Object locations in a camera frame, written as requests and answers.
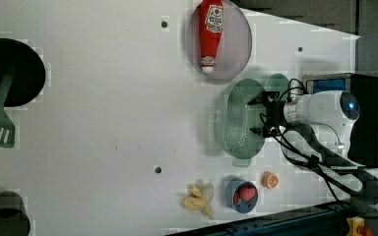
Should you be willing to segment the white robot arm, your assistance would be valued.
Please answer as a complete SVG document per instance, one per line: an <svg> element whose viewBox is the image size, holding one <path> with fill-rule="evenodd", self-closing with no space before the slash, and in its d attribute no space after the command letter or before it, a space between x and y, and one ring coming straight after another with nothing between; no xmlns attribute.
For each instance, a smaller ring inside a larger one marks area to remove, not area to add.
<svg viewBox="0 0 378 236"><path fill-rule="evenodd" d="M378 204L378 178L349 160L350 136L359 119L356 98L344 90L320 91L283 100L278 91L263 91L249 101L262 105L262 127L251 130L275 139L285 159L305 167L351 197Z"/></svg>

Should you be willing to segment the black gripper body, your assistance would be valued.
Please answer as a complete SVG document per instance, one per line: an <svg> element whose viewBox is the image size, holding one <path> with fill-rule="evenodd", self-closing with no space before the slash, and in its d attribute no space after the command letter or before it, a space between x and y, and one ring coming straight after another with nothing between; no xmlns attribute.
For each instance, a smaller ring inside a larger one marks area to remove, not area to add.
<svg viewBox="0 0 378 236"><path fill-rule="evenodd" d="M264 125L264 137L274 137L281 134L280 126L286 125L284 117L284 100L279 100L278 91L264 92L264 106L266 108L266 121Z"/></svg>

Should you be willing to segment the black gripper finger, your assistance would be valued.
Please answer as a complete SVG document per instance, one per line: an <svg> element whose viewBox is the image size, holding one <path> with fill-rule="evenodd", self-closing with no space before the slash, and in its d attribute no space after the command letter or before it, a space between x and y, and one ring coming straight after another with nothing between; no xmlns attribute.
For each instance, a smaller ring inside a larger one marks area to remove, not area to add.
<svg viewBox="0 0 378 236"><path fill-rule="evenodd" d="M263 103L263 97L261 94L257 95L255 98L250 100L248 102L248 105L257 105L257 104L262 104Z"/></svg>
<svg viewBox="0 0 378 236"><path fill-rule="evenodd" d="M265 134L265 129L263 127L250 128L250 131L259 136L263 136Z"/></svg>

